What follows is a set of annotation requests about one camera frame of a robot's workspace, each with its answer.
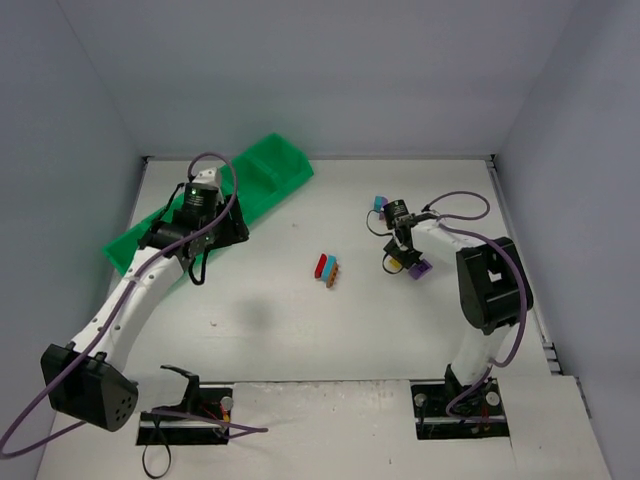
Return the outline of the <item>teal lego in stack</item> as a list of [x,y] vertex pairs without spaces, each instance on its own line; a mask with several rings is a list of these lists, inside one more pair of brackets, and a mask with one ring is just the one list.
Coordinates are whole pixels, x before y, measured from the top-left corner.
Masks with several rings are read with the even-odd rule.
[[331,271],[336,264],[336,257],[334,255],[328,255],[321,272],[321,280],[326,282],[329,279]]

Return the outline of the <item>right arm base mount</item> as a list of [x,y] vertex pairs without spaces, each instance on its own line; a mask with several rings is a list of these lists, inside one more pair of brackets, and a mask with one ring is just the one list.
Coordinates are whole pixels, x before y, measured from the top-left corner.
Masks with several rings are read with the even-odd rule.
[[489,377],[476,390],[450,403],[469,389],[447,374],[445,380],[410,383],[410,395],[419,441],[507,438],[509,425],[498,381]]

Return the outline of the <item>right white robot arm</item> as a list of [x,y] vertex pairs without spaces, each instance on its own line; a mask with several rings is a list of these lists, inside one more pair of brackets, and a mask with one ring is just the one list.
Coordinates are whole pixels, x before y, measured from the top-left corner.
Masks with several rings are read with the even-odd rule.
[[445,385],[455,395],[486,381],[494,367],[514,360],[526,330],[533,295],[514,241],[491,239],[449,225],[429,208],[411,213],[395,200],[381,208],[389,230],[385,255],[407,271],[435,259],[455,267],[460,308],[467,326],[447,366]]

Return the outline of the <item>purple square lego plate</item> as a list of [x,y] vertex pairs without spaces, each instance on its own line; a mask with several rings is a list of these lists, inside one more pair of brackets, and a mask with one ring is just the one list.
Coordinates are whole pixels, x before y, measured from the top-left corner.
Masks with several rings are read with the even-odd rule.
[[427,273],[429,273],[432,269],[433,266],[428,261],[420,260],[409,268],[408,274],[413,280],[419,280]]

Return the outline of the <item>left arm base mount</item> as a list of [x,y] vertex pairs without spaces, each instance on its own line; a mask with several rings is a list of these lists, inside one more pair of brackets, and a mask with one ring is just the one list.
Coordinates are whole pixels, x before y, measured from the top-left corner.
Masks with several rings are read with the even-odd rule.
[[[160,406],[160,410],[179,412],[198,417],[197,420],[173,415],[144,412],[140,423],[136,444],[143,446],[142,469],[148,479],[163,479],[172,466],[172,446],[218,446],[229,443],[229,427],[204,422],[201,418],[216,422],[230,423],[234,405],[233,388],[230,385],[202,386],[198,375],[171,365],[161,369],[174,372],[187,379],[186,391],[181,402],[174,406]],[[147,464],[150,446],[163,447],[167,464],[161,473],[153,473]]]

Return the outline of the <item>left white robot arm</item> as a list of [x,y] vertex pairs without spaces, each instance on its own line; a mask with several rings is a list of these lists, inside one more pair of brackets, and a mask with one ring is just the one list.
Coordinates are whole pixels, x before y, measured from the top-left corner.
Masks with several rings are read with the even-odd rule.
[[125,366],[147,320],[167,291],[214,249],[246,241],[240,206],[217,180],[184,187],[182,205],[155,218],[138,241],[128,272],[89,324],[67,345],[41,358],[51,407],[114,432],[137,412],[176,407],[195,387],[195,375],[162,365],[130,380]]

